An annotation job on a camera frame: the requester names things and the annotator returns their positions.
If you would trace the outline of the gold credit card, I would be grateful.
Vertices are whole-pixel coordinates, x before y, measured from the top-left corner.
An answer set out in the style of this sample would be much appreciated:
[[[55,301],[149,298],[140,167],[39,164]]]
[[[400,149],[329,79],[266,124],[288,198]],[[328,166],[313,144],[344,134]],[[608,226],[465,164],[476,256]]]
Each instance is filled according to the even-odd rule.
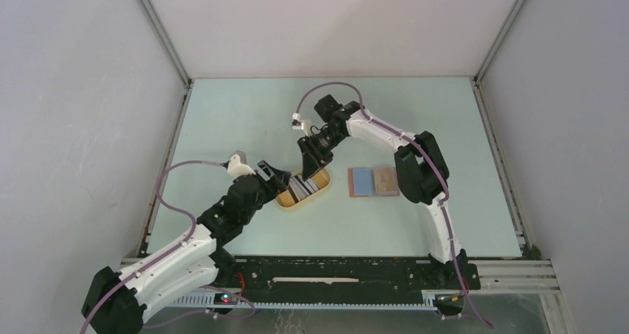
[[[394,168],[374,168],[373,177],[376,195],[392,196],[398,193]]]

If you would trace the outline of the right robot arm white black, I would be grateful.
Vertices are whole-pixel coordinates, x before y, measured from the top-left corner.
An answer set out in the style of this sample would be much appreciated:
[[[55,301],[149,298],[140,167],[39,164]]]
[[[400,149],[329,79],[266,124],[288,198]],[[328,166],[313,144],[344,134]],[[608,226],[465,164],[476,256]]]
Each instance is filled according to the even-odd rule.
[[[349,138],[392,153],[401,194],[429,212],[429,257],[436,262],[431,268],[432,280],[442,288],[457,283],[467,256],[448,214],[449,169],[434,135],[428,131],[407,133],[377,118],[359,102],[341,105],[331,95],[320,99],[314,109],[324,122],[317,131],[298,112],[292,116],[292,128],[304,133],[297,141],[303,177],[310,178],[330,164],[334,148]]]

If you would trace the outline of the brown leather card holder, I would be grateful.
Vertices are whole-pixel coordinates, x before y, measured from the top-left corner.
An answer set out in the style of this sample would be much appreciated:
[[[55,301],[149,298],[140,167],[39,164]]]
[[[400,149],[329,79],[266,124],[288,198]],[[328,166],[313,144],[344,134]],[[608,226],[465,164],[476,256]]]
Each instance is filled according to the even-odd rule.
[[[349,196],[350,197],[398,197],[400,190],[398,188],[397,176],[395,173],[395,179],[397,183],[398,193],[392,196],[378,196],[375,193],[374,187],[374,168],[349,168],[348,180],[349,180]]]

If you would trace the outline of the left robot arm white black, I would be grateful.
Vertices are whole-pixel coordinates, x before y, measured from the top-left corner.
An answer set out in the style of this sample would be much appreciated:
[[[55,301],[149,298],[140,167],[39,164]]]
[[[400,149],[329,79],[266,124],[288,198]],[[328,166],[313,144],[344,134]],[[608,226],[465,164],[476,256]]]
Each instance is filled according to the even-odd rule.
[[[264,160],[252,168],[241,151],[225,162],[205,160],[203,165],[225,168],[233,177],[227,193],[195,217],[168,204],[158,185],[156,196],[161,205],[185,215],[191,225],[133,265],[117,271],[109,266],[99,270],[82,307],[85,321],[81,333],[89,328],[95,333],[139,333],[153,315],[187,292],[233,281],[234,259],[224,250],[225,245],[243,232],[255,212],[287,190],[292,175]]]

